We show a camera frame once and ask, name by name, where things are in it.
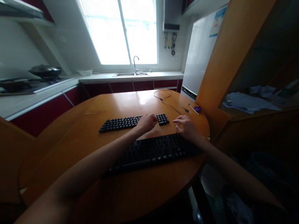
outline person's left hand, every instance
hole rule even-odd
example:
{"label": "person's left hand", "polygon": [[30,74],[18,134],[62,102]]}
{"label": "person's left hand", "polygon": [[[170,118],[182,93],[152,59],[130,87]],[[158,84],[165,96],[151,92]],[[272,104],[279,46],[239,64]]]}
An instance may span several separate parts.
{"label": "person's left hand", "polygon": [[157,122],[158,120],[154,115],[145,114],[140,118],[137,126],[134,129],[138,131],[140,135],[143,135],[153,129]]}

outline faucet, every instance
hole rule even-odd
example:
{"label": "faucet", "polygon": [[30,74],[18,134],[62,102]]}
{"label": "faucet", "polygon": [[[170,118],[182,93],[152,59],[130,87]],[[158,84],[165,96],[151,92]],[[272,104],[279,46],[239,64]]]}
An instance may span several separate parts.
{"label": "faucet", "polygon": [[135,65],[135,57],[137,57],[136,55],[134,56],[133,58],[133,61],[134,61],[134,70],[135,70],[135,74],[137,74],[137,72],[139,71],[139,69],[136,69],[136,65]]}

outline window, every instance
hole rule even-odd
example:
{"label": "window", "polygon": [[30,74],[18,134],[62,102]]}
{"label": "window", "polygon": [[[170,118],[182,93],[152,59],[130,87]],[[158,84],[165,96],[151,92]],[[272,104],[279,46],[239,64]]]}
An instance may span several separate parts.
{"label": "window", "polygon": [[103,65],[157,64],[156,0],[80,0]]}

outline hand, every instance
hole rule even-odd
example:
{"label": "hand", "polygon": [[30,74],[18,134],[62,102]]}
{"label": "hand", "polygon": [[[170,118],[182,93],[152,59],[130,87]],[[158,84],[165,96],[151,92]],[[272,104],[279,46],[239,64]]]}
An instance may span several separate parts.
{"label": "hand", "polygon": [[193,144],[196,144],[198,141],[204,139],[204,137],[197,131],[195,125],[186,115],[178,116],[173,122],[175,123],[175,128],[179,134]]}
{"label": "hand", "polygon": [[134,128],[140,136],[149,132],[151,129],[154,128],[154,126],[157,124],[158,120],[157,118],[152,114],[145,114],[143,115],[137,126]]}

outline white countertop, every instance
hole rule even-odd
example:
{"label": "white countertop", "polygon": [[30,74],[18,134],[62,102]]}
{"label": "white countertop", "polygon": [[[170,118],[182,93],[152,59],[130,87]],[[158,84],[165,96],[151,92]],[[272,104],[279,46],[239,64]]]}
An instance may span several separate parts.
{"label": "white countertop", "polygon": [[0,116],[9,118],[10,116],[19,113],[49,97],[52,97],[60,92],[81,83],[89,82],[119,82],[119,81],[145,81],[145,80],[159,80],[159,79],[174,79],[183,78],[181,72],[148,72],[149,76],[137,77],[113,77],[116,73],[101,73],[91,76],[68,76],[70,79],[67,82],[56,85],[53,88],[41,91],[39,93],[30,95],[17,95],[17,96],[0,96]]}
{"label": "white countertop", "polygon": [[159,79],[174,79],[183,78],[182,72],[145,72],[148,76],[118,76],[115,77],[116,73],[101,73],[98,75],[85,76],[80,78],[79,81],[82,83],[87,82],[119,82],[121,81],[145,81],[145,80],[159,80]]}

